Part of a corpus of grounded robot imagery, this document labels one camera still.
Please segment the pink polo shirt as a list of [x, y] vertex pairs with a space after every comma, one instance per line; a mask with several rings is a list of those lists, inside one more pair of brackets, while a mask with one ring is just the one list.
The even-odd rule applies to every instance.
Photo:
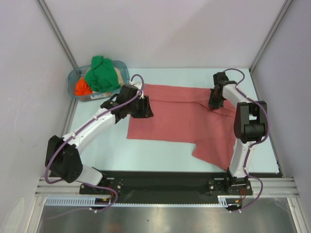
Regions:
[[210, 110], [207, 88], [146, 84], [144, 94], [154, 115], [130, 118], [128, 139], [194, 143], [194, 157], [227, 170], [236, 142], [236, 109], [229, 101]]

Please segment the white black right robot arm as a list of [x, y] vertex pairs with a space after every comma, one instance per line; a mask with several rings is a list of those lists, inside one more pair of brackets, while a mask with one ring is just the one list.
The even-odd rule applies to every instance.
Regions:
[[233, 129], [237, 143], [224, 178], [208, 182], [209, 194], [251, 195], [249, 161], [255, 146], [269, 136], [267, 104], [249, 98], [239, 89], [238, 82], [229, 80], [224, 71], [214, 74], [213, 81], [208, 105], [211, 110], [218, 110], [228, 100], [236, 108]]

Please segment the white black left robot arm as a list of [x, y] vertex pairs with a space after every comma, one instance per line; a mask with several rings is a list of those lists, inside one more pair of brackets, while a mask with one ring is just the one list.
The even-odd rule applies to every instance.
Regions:
[[48, 141], [46, 172], [57, 175], [67, 183], [90, 184], [95, 193], [104, 193], [107, 181], [103, 179], [103, 173], [84, 165], [81, 154], [103, 131], [127, 116], [153, 117], [149, 97], [143, 93], [144, 87], [144, 83], [123, 85], [120, 92], [101, 104], [98, 111], [82, 126], [62, 137], [52, 136]]

